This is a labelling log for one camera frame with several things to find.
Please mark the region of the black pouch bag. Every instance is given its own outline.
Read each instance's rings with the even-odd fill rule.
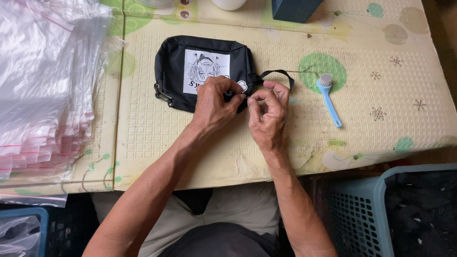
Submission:
[[[197,86],[209,76],[224,75],[244,89],[247,98],[262,78],[279,72],[289,78],[292,91],[294,80],[284,70],[268,70],[257,75],[251,50],[236,41],[203,37],[175,36],[167,38],[155,56],[155,97],[167,101],[174,109],[195,112]],[[225,92],[226,102],[232,92]],[[247,100],[238,113],[247,107]]]

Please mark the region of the snowflake pattern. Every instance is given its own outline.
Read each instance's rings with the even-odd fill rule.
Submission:
[[[382,107],[379,107],[378,109],[372,107],[372,112],[370,113],[370,115],[374,117],[374,121],[378,121],[379,119],[384,121],[384,116],[386,116],[387,113],[383,112]]]
[[[417,106],[417,111],[420,111],[421,109],[425,111],[424,106],[426,106],[426,104],[422,103],[422,99],[420,101],[414,99],[414,101],[416,101],[414,105]]]
[[[380,80],[381,79],[381,74],[379,74],[377,71],[372,71],[370,75],[374,80]]]
[[[396,67],[401,66],[402,63],[403,63],[403,60],[400,59],[400,57],[397,57],[397,56],[395,56],[395,57],[394,57],[394,56],[389,57],[389,61],[390,61],[390,63],[392,63],[392,65],[395,65]]]

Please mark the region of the play mat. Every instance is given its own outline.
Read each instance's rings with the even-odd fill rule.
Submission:
[[[163,10],[136,0],[101,2],[115,8],[115,33],[126,45],[113,54],[98,96],[96,139],[63,186],[67,192],[126,190],[191,121],[191,113],[154,97],[156,52],[175,35],[235,40],[251,49],[257,72],[288,71],[296,84],[284,142],[298,175],[457,144],[456,109],[420,0],[324,0],[307,24],[273,20],[270,0],[248,0],[236,11],[211,0],[177,0]],[[315,84],[323,73],[334,78],[330,98],[341,128]],[[267,79],[288,85],[283,75]],[[248,120],[244,110],[214,133],[177,189],[271,180]]]

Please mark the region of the plastic wrap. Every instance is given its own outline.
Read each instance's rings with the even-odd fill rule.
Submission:
[[[41,233],[33,230],[40,226],[36,216],[0,219],[0,255],[38,256]]]
[[[0,1],[0,202],[65,205],[108,53],[124,44],[111,19],[96,0]]]

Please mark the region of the forearm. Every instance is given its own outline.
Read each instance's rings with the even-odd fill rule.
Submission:
[[[160,217],[195,149],[206,133],[190,124],[150,165],[111,209],[89,242],[85,255],[137,256]]]
[[[287,236],[296,256],[336,257],[335,248],[286,153],[266,158]]]

